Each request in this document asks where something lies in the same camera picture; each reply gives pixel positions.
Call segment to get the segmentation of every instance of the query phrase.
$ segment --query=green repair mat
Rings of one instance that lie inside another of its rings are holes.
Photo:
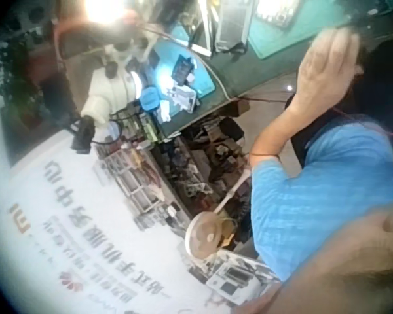
[[[280,29],[253,16],[249,42],[258,58],[263,59],[315,36],[324,28],[341,26],[349,21],[344,8],[335,0],[301,0],[294,21],[286,29]]]

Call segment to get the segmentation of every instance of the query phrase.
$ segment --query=huawei logo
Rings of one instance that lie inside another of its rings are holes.
[[[68,290],[73,290],[74,292],[82,291],[83,285],[81,283],[73,282],[73,278],[70,273],[62,272],[60,275],[61,284],[66,286]]]

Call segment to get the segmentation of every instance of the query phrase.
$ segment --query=blue repair mat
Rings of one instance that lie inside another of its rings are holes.
[[[180,24],[176,25],[170,34],[176,39],[181,39],[184,41],[189,40],[188,34]],[[154,71],[155,83],[159,87],[159,92],[162,96],[161,98],[170,101],[170,116],[174,116],[180,112],[180,108],[179,106],[173,104],[173,101],[170,99],[170,97],[163,95],[160,86],[166,83],[167,80],[172,80],[172,71],[179,58],[179,55],[182,55],[185,58],[192,58],[194,65],[196,64],[196,67],[193,70],[195,80],[192,84],[190,84],[190,87],[197,92],[198,98],[202,98],[215,90],[214,82],[212,81],[211,76],[208,74],[205,66],[203,66],[203,64],[197,60],[185,47],[167,40],[160,40],[155,45],[154,50],[160,58],[159,64]],[[157,115],[157,119],[160,123],[162,123],[159,114]]]
[[[280,29],[253,16],[249,42],[258,58],[263,59],[315,36],[325,27],[337,27],[349,22],[344,8],[335,0],[302,0],[294,21],[287,29]]]

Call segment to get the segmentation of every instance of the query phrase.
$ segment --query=desk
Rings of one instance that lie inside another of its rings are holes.
[[[376,16],[358,31],[365,47],[372,50],[379,43],[393,39],[393,14]],[[295,72],[308,46],[309,41],[303,41],[261,60],[249,45],[248,51],[237,60],[230,54],[217,54],[207,62],[223,81],[229,95],[241,96],[273,78]],[[161,132],[169,136],[228,104],[215,80],[214,83],[215,91],[201,99],[201,106],[192,114],[181,111],[173,116],[170,122],[159,126]]]

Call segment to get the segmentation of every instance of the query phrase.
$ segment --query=blue shirt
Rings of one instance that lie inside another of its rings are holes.
[[[393,151],[381,132],[338,125],[313,141],[298,177],[265,160],[253,170],[252,184],[255,248],[285,281],[334,231],[393,202]]]

